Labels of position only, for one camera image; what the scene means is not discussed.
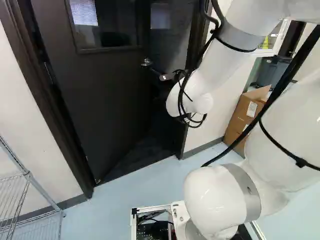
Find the black door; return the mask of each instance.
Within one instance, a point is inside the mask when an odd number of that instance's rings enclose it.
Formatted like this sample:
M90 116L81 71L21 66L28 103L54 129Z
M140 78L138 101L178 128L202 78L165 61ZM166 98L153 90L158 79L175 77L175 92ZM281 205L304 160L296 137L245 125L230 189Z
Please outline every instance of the black door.
M150 85L141 67L150 29L147 2L31 0L55 80L97 182L148 125Z

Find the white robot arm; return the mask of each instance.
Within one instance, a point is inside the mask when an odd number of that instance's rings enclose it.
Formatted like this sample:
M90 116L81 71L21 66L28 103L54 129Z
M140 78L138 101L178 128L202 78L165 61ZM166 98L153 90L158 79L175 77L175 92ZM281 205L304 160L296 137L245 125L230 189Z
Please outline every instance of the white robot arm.
M233 0L218 37L212 41L202 63L185 86L184 92L192 100L183 95L186 112L208 113L214 104L210 92L227 81L283 18L320 23L320 1ZM166 109L172 117L180 115L179 91L177 83L166 101Z
M185 86L192 99L183 96L186 112L207 113L213 106L209 92L222 85L283 18L318 24L320 1L233 0L219 36ZM180 115L179 91L176 84L166 101L173 117ZM315 110L319 93L320 71L291 87L263 117L269 134L296 156L307 159L314 169L298 167L256 126L246 142L246 160L202 167L187 176L184 201L192 223L189 226L201 234L191 234L187 239L230 239L237 225L284 208L289 202L286 192L297 192L320 181L320 113Z

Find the door frame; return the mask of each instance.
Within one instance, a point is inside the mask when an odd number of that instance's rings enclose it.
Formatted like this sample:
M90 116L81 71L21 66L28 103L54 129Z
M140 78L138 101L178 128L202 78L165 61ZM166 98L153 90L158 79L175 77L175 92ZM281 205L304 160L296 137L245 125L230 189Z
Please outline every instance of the door frame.
M83 194L90 199L95 180L86 155L70 130L68 119L57 105L48 74L40 66L16 0L0 2L0 20L25 81Z
M199 0L193 6L189 44L188 44L186 60L185 60L186 69L192 67L193 60L197 58L198 53L200 52L200 49L206 44L206 40L208 36L210 22L207 21L199 12L199 9L201 9L201 6L199 6L199 4L201 4L201 2L202 1ZM208 14L211 14L213 9L211 1L205 0L204 4ZM185 124L184 131L179 136L179 139L177 139L178 143L181 145L181 149L176 154L176 157L179 160L183 159L187 135L188 135L188 129L189 127Z
M210 0L206 0L208 12L211 13ZM77 136L70 129L68 117L57 105L56 94L52 89L48 73L39 64L28 29L17 0L3 0L0 2L0 20L8 37L10 46L17 59L25 81L37 103L41 114L48 125L56 143L58 144L67 164L75 176L83 194L90 199L93 195L96 182L88 165L86 155ZM186 57L186 68L190 67L201 47L205 44L209 22L199 12L196 2L193 7L189 44ZM176 156L181 159L184 153L188 127L184 127L178 142L181 145Z

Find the cardboard box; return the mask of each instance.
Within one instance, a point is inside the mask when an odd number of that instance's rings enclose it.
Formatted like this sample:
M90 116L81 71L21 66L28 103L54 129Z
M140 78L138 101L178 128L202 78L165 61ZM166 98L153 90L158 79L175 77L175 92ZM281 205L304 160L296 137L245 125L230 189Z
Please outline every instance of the cardboard box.
M270 91L269 86L258 88L257 90L243 93L234 110L228 127L226 128L223 142L230 146L258 115L267 101L267 95ZM245 157L246 136L235 148L240 156Z

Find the black baseboard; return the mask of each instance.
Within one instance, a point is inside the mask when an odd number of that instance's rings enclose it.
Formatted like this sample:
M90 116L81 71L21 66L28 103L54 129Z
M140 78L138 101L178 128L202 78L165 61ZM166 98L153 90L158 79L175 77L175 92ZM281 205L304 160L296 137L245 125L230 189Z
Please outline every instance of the black baseboard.
M185 153L183 153L183 156L182 156L182 159L181 160L185 160L187 158L190 158L191 156L193 155L196 155L197 153L200 153L201 151L203 150L206 150L208 148L211 148L212 146L216 145L216 144L219 144L222 142L222 139L223 139L223 136L222 137L219 137L213 141L210 141L204 145L201 145L201 146L198 146L190 151L187 151Z
M81 194L79 196L75 196L73 198L69 198L69 199L67 199L65 201L59 202L57 205L62 210L64 210L64 209L71 208L71 207L73 207L75 205L81 204L81 203L83 203L85 201L87 201L86 196L84 194ZM33 217L48 213L48 212L50 212L52 210L54 210L52 206L47 206L47 207L44 207L44 208L29 212L29 213L20 215L18 220L19 221L23 221L23 220L26 220L26 219L30 219L30 218L33 218Z

